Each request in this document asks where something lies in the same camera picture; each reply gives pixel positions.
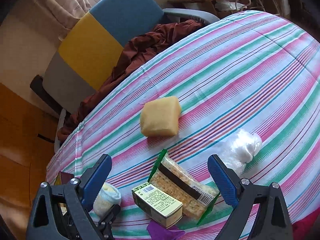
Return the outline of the white plastic bag bundle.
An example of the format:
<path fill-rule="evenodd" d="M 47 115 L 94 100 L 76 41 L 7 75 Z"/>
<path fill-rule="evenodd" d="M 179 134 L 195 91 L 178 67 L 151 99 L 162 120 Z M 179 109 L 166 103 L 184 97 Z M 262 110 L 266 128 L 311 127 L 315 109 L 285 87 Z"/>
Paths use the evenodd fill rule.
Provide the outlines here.
<path fill-rule="evenodd" d="M 227 168 L 240 176 L 248 163 L 253 160 L 262 147 L 262 139 L 244 129 L 238 129 L 220 146 L 218 156 Z"/>

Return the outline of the cracker packet green edge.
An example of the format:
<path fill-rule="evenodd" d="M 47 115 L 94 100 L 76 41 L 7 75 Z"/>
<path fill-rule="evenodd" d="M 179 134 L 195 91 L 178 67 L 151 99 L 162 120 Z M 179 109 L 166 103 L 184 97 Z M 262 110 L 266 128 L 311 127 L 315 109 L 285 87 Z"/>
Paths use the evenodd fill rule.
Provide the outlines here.
<path fill-rule="evenodd" d="M 183 203 L 183 214 L 199 225 L 211 213 L 219 191 L 193 178 L 172 160 L 167 150 L 159 153 L 148 182 Z"/>

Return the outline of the grey yellow blue headboard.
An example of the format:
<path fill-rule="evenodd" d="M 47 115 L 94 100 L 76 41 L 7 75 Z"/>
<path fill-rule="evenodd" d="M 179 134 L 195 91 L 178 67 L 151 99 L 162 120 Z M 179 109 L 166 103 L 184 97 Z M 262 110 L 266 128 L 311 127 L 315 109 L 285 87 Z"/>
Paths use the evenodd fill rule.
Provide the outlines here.
<path fill-rule="evenodd" d="M 60 44 L 44 90 L 70 113 L 111 76 L 127 42 L 150 32 L 164 12 L 154 0 L 100 0 Z"/>

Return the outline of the green white carton box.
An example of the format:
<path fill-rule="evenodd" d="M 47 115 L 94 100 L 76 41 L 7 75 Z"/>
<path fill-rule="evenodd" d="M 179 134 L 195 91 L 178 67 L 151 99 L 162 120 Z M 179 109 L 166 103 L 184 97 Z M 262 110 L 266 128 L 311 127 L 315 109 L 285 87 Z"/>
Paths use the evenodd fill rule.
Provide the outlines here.
<path fill-rule="evenodd" d="M 132 196 L 140 209 L 166 229 L 183 217 L 183 203 L 148 182 L 134 187 Z"/>

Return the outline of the yellow sponge block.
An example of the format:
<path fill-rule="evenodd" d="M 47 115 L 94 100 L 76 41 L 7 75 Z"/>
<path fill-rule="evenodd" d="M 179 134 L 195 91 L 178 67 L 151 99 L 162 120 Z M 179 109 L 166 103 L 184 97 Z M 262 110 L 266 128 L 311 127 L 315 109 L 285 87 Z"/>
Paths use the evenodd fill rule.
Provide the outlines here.
<path fill-rule="evenodd" d="M 178 134 L 181 106 L 176 96 L 147 102 L 140 114 L 140 131 L 146 137 L 172 137 Z"/>

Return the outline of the striped bed cover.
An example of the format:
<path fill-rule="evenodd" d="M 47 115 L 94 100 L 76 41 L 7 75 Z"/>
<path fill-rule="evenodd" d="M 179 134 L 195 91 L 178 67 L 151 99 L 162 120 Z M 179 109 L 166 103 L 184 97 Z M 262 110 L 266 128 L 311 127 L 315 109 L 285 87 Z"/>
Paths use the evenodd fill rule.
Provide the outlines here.
<path fill-rule="evenodd" d="M 152 100 L 176 96 L 178 134 L 146 137 L 140 114 Z M 131 190 L 147 181 L 161 150 L 196 180 L 213 186 L 207 160 L 238 129 L 263 146 L 243 176 L 277 182 L 292 222 L 319 208 L 319 43 L 295 24 L 244 11 L 181 40 L 142 65 L 88 115 L 47 166 L 81 176 L 102 154 L 107 182 L 122 195 L 116 239 L 149 239 L 149 217 Z"/>

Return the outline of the purple small object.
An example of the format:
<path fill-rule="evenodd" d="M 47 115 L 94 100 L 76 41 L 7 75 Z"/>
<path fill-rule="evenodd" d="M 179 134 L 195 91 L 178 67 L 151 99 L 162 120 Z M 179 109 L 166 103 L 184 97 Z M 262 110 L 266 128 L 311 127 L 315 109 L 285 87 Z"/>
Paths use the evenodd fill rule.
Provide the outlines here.
<path fill-rule="evenodd" d="M 166 229 L 154 220 L 149 222 L 146 229 L 152 240 L 176 240 L 185 235 L 185 231 L 180 230 L 175 225 Z"/>

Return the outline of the wooden wardrobe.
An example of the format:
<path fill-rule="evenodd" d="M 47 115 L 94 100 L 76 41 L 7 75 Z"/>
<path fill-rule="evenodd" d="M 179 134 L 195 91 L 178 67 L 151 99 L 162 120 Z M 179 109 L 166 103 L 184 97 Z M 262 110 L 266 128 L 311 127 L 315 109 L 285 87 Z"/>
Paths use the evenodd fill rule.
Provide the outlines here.
<path fill-rule="evenodd" d="M 54 155 L 57 118 L 1 85 L 1 217 L 25 239 L 32 202 Z"/>

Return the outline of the dark red blanket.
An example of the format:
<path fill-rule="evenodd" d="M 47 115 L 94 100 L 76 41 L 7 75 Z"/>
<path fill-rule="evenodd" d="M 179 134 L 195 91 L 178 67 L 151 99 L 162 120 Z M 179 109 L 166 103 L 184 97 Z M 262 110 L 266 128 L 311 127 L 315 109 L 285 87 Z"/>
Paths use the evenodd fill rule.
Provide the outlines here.
<path fill-rule="evenodd" d="M 121 82 L 140 66 L 173 44 L 204 27 L 204 23 L 186 20 L 180 23 L 158 24 L 152 31 L 131 39 L 121 52 L 111 76 L 97 92 L 85 98 L 75 113 L 65 117 L 63 127 L 57 132 L 57 139 L 63 143 L 91 111 L 99 105 Z"/>

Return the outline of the white rolled sock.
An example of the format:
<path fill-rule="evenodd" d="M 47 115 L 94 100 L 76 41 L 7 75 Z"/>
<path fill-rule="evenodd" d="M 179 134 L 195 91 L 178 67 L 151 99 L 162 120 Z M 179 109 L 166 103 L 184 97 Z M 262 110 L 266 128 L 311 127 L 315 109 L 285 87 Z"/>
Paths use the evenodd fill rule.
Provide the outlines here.
<path fill-rule="evenodd" d="M 93 203 L 93 210 L 99 218 L 103 218 L 113 205 L 120 204 L 119 190 L 109 183 L 104 183 Z"/>

